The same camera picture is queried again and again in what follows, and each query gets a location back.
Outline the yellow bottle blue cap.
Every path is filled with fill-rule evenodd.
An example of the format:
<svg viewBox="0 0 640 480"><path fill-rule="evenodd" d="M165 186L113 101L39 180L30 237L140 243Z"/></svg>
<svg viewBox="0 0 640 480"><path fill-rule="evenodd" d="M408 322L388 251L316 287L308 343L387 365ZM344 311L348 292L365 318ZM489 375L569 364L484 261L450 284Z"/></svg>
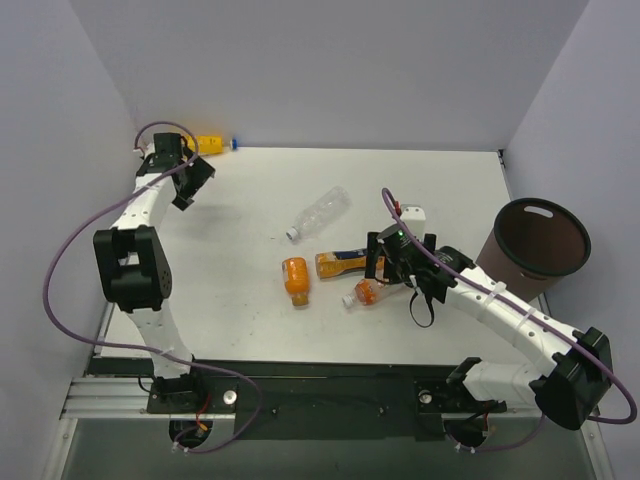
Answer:
<svg viewBox="0 0 640 480"><path fill-rule="evenodd" d="M200 156L221 155L238 150L238 141L235 137L224 138L215 135L183 136L185 146L192 152L198 151Z"/></svg>

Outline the orange floral tea bottle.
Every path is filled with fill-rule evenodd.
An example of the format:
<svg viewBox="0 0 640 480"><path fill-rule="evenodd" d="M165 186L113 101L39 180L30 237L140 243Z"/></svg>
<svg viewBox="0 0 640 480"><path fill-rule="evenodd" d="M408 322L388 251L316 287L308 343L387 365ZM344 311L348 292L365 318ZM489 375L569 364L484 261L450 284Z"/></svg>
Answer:
<svg viewBox="0 0 640 480"><path fill-rule="evenodd" d="M346 309L355 306L371 306L381 302L390 295L399 292L400 284L382 283L375 279L362 279L355 287L342 297L342 304Z"/></svg>

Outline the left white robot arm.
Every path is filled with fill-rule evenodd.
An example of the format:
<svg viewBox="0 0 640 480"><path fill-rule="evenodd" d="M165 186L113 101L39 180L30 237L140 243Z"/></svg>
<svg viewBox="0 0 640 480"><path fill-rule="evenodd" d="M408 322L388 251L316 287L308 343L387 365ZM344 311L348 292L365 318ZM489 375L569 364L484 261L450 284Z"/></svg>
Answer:
<svg viewBox="0 0 640 480"><path fill-rule="evenodd" d="M171 205L186 210L214 174L184 136L156 133L136 172L135 197L109 229L93 236L103 293L133 322L150 353L154 412L196 412L208 401L171 312L173 277L158 229Z"/></svg>

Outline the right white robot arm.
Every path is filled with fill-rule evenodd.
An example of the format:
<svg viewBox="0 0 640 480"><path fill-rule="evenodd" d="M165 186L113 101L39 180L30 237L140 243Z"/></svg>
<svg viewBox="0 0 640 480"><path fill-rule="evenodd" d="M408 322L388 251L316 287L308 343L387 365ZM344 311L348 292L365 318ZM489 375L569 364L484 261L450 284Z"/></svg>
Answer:
<svg viewBox="0 0 640 480"><path fill-rule="evenodd" d="M378 257L393 283L413 289L427 303L458 309L496 333L526 359L520 365L465 360L450 375L449 402L468 409L477 402L536 406L551 421L577 430L611 388L608 337L591 327L582 332L545 316L489 277L450 246L437 248L432 234L416 246L399 226L367 235L367 275Z"/></svg>

